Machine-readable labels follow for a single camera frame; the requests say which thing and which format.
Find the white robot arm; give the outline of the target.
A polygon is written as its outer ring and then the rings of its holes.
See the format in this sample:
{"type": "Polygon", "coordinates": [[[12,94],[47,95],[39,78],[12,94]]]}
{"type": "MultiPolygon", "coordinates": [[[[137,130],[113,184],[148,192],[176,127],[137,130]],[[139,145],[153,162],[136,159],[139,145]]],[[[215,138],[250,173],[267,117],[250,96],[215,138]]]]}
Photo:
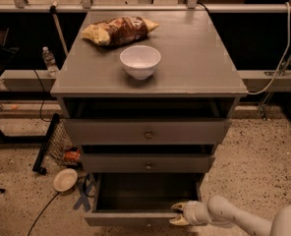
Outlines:
{"type": "Polygon", "coordinates": [[[206,203],[187,201],[174,204],[178,214],[169,222],[177,226],[210,224],[217,227],[238,226],[249,236],[291,236],[291,206],[282,208],[273,221],[244,211],[222,196],[206,203]]]}

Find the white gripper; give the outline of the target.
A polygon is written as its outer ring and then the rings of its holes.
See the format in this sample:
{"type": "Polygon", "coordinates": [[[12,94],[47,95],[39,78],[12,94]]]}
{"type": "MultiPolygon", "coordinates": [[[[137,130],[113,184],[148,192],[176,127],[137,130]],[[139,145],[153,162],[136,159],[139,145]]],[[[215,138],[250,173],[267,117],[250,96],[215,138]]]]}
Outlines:
{"type": "Polygon", "coordinates": [[[181,202],[171,206],[172,210],[183,211],[183,214],[177,214],[175,218],[169,220],[169,223],[175,226],[202,225],[201,211],[204,204],[197,201],[181,202]]]}

